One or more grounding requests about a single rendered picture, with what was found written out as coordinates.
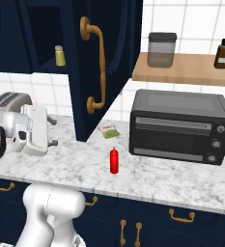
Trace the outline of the navy base cabinet door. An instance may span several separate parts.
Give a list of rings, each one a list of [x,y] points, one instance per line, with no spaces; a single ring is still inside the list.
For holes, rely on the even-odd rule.
[[[196,233],[193,230],[175,229],[158,221],[142,221],[140,247],[222,247],[225,233]],[[135,240],[137,230],[132,231]]]
[[[86,247],[121,247],[119,223],[106,224],[93,221],[73,220],[77,233],[83,238]]]

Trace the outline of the small green shaker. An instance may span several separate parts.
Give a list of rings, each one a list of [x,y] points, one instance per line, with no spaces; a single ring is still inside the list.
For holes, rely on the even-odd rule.
[[[99,130],[105,139],[117,137],[119,135],[118,130],[113,125],[103,126]]]

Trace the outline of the open navy cabinet door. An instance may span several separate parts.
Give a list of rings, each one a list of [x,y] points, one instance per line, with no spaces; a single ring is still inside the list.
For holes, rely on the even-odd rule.
[[[89,139],[131,77],[140,53],[143,0],[60,0],[64,48],[69,70],[75,136]],[[87,112],[87,99],[101,102],[98,36],[80,35],[80,18],[87,16],[103,34],[106,98],[101,109]]]

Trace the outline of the red condiment bottle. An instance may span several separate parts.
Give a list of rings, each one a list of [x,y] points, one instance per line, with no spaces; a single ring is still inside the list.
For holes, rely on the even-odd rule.
[[[119,153],[116,148],[110,151],[110,173],[117,174],[119,172]]]

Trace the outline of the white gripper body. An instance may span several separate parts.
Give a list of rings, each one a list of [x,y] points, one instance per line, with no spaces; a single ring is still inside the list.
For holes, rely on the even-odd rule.
[[[21,107],[21,113],[29,118],[23,151],[29,155],[46,155],[48,151],[46,108],[25,104]]]

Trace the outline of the black toaster oven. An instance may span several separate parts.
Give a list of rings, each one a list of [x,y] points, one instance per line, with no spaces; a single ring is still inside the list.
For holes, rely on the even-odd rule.
[[[225,156],[225,97],[138,90],[130,112],[129,152],[220,165]]]

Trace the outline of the wooden wall shelf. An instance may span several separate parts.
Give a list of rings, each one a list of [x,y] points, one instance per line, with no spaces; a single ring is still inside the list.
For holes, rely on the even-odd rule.
[[[133,81],[225,87],[225,69],[213,66],[214,55],[175,54],[172,67],[151,68],[148,54],[141,52],[131,76]]]

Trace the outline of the navy drawer front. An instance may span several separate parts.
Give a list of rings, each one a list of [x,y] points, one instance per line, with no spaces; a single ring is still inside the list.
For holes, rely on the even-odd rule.
[[[0,178],[0,206],[23,207],[22,197],[29,183]]]
[[[125,219],[127,223],[131,222],[133,200],[88,192],[84,192],[84,196],[87,203],[91,203],[94,196],[98,197],[98,201],[94,206],[85,206],[79,221],[115,224]]]
[[[168,210],[173,208],[177,214],[186,215],[194,211],[196,217],[193,223],[181,223],[170,218]],[[144,203],[144,213],[147,218],[161,222],[165,225],[173,225],[175,229],[193,230],[196,233],[220,232],[225,233],[225,215],[178,206],[164,206],[160,204]]]

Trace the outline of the brown bottle with black cap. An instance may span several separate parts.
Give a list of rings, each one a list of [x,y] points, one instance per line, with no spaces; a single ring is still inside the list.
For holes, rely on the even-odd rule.
[[[225,39],[221,41],[217,48],[213,66],[216,69],[225,69]]]

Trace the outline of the grey jar with black lid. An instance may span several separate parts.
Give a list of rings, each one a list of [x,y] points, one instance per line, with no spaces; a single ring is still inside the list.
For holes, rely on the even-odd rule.
[[[151,32],[149,34],[147,63],[151,68],[172,67],[176,48],[176,33]]]

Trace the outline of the yellow-green shaker with grey cap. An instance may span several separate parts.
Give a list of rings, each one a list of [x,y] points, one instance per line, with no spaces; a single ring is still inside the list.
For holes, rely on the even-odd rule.
[[[64,67],[66,65],[66,59],[62,45],[55,46],[55,60],[57,67]]]

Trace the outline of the navy wall cabinet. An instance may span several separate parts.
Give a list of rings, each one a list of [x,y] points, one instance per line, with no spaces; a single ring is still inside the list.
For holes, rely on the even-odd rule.
[[[66,74],[55,59],[64,44],[60,0],[0,0],[0,72]]]

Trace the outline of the silver toaster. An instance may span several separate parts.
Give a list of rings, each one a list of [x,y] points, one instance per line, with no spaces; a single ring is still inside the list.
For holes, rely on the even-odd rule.
[[[6,92],[0,95],[0,109],[3,111],[20,112],[24,104],[32,105],[32,99],[28,94]]]

